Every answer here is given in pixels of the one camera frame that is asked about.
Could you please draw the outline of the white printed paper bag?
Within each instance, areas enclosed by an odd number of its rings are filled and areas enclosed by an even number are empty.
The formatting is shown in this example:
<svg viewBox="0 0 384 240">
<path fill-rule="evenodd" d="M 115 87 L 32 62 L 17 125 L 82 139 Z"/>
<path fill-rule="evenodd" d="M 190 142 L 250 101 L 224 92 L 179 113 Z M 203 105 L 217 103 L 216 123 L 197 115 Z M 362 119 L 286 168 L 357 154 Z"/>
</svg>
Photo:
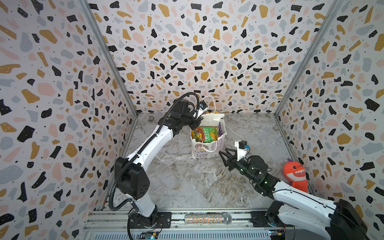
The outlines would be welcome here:
<svg viewBox="0 0 384 240">
<path fill-rule="evenodd" d="M 195 160 L 218 157 L 227 135 L 225 115 L 217 112 L 214 98 L 206 96 L 203 101 L 214 110 L 203 112 L 200 125 L 191 131 L 192 157 Z"/>
</svg>

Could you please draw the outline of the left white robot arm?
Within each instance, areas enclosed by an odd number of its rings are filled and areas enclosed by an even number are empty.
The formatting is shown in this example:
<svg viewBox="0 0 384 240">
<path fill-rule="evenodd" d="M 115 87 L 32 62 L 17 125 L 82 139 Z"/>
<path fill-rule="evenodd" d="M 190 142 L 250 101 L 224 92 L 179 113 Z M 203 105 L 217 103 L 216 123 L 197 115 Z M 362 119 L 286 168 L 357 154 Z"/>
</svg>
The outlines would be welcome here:
<svg viewBox="0 0 384 240">
<path fill-rule="evenodd" d="M 109 194 L 109 209 L 117 211 L 130 203 L 144 218 L 155 216 L 157 206 L 151 200 L 148 189 L 150 180 L 147 169 L 158 152 L 185 126 L 195 130 L 203 120 L 208 105 L 201 101 L 194 105 L 178 99 L 170 110 L 159 120 L 152 134 L 140 147 L 127 157 L 115 161 L 115 180 Z"/>
</svg>

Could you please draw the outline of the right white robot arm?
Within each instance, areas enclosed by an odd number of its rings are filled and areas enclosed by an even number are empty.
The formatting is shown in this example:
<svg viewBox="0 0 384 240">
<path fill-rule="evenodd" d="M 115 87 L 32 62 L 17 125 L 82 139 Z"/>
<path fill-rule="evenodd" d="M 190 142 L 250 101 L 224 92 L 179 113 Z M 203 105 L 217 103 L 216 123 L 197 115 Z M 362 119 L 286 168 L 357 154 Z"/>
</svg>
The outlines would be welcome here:
<svg viewBox="0 0 384 240">
<path fill-rule="evenodd" d="M 365 240 L 368 227 L 352 206 L 343 199 L 322 199 L 290 186 L 268 172 L 269 166 L 259 156 L 247 156 L 244 149 L 219 152 L 229 171 L 238 170 L 254 190 L 273 200 L 266 218 L 318 234 L 327 240 Z"/>
</svg>

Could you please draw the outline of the purple snack packet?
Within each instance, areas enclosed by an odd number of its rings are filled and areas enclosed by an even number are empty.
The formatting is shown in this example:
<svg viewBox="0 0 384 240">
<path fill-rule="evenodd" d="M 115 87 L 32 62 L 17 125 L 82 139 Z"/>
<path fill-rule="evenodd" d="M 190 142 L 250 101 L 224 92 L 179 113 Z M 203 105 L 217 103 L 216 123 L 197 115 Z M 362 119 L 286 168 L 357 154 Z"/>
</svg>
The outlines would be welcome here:
<svg viewBox="0 0 384 240">
<path fill-rule="evenodd" d="M 223 135 L 222 124 L 219 123 L 219 125 L 218 125 L 218 137 L 220 138 L 222 135 Z"/>
</svg>

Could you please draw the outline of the green corn chips bag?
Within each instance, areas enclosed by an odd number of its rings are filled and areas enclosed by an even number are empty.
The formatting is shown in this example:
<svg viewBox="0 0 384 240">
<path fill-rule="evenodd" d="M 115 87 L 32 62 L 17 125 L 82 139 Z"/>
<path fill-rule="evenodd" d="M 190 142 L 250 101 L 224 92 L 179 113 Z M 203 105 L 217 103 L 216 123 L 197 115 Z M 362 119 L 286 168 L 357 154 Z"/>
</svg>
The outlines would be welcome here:
<svg viewBox="0 0 384 240">
<path fill-rule="evenodd" d="M 218 127 L 198 127 L 192 131 L 192 138 L 200 143 L 212 143 L 218 140 Z"/>
</svg>

